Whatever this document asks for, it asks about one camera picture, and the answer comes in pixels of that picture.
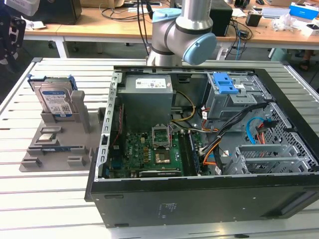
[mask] motherboard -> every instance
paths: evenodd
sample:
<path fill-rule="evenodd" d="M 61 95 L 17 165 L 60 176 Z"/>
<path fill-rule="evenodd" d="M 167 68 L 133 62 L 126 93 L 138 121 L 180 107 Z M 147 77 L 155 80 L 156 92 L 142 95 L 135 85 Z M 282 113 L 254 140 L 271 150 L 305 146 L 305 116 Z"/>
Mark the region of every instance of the motherboard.
<path fill-rule="evenodd" d="M 125 139 L 125 155 L 113 157 L 110 176 L 136 178 L 155 176 L 184 176 L 189 174 L 187 151 L 193 152 L 192 164 L 198 164 L 198 151 L 202 147 L 198 133 L 169 132 L 163 127 L 144 133 L 128 132 Z"/>

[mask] slotted aluminum surface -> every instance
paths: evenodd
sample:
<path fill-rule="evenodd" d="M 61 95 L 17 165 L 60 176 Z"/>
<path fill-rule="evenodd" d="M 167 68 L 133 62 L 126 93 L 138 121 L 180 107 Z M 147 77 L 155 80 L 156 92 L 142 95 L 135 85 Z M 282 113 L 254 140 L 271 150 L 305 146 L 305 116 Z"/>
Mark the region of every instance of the slotted aluminum surface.
<path fill-rule="evenodd" d="M 21 173 L 19 164 L 41 121 L 41 105 L 25 81 L 27 73 L 73 75 L 90 111 L 106 105 L 113 65 L 144 65 L 144 60 L 43 59 L 31 63 L 0 106 L 0 238 L 318 238 L 319 202 L 287 220 L 267 220 L 106 229 L 94 203 L 84 201 L 88 171 Z M 309 124 L 318 130 L 319 109 L 311 90 L 278 62 L 208 61 L 203 65 L 263 68 L 280 85 Z"/>

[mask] blue cable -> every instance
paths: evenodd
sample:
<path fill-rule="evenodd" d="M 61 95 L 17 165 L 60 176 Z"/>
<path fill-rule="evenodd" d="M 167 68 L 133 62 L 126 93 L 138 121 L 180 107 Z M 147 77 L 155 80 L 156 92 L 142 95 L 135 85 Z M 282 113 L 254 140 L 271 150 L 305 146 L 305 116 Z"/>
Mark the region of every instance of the blue cable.
<path fill-rule="evenodd" d="M 238 45 L 237 45 L 237 54 L 236 54 L 236 60 L 238 58 L 238 52 L 239 52 L 239 47 L 240 47 L 240 31 L 237 31 L 238 35 L 239 35 L 239 40 L 238 40 Z"/>
<path fill-rule="evenodd" d="M 253 138 L 253 136 L 251 135 L 251 132 L 250 132 L 250 130 L 249 130 L 249 127 L 250 127 L 250 122 L 251 121 L 253 121 L 253 120 L 262 120 L 262 121 L 265 121 L 263 118 L 261 118 L 261 117 L 252 117 L 250 120 L 248 120 L 248 122 L 247 122 L 247 125 L 246 125 L 246 132 L 247 132 L 247 136 L 248 136 L 248 138 L 249 138 L 249 140 L 250 140 L 250 142 L 252 143 L 252 144 L 256 144 L 255 143 L 255 140 L 254 140 L 254 138 Z"/>

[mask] chip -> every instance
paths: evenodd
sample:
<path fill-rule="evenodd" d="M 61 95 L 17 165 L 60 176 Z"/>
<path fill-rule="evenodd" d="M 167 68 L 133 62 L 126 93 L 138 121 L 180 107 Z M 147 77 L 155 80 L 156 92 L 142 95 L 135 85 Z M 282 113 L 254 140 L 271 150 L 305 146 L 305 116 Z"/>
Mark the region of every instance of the chip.
<path fill-rule="evenodd" d="M 170 163 L 170 155 L 168 150 L 155 150 L 155 163 L 168 164 Z"/>

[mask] black computer case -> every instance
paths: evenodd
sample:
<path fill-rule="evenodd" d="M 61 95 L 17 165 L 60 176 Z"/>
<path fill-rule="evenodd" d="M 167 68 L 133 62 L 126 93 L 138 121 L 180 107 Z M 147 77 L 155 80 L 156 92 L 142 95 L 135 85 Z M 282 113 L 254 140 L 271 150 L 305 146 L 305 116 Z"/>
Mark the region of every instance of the black computer case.
<path fill-rule="evenodd" d="M 207 71 L 228 69 L 209 68 Z M 291 130 L 298 132 L 318 158 L 318 136 L 274 80 L 262 69 L 249 69 L 249 72 L 258 75 L 294 126 Z M 125 71 L 119 70 L 119 74 L 124 75 Z M 284 219 L 319 199 L 319 175 L 311 172 L 307 175 L 140 178 L 100 182 L 92 176 L 97 160 L 100 158 L 92 161 L 86 199 L 95 202 L 104 224 L 111 228 Z"/>
<path fill-rule="evenodd" d="M 233 9 L 224 0 L 213 0 L 210 18 L 213 20 L 212 33 L 216 36 L 226 36 Z"/>
<path fill-rule="evenodd" d="M 26 16 L 31 21 L 74 25 L 82 12 L 80 0 L 41 0 L 34 16 Z"/>

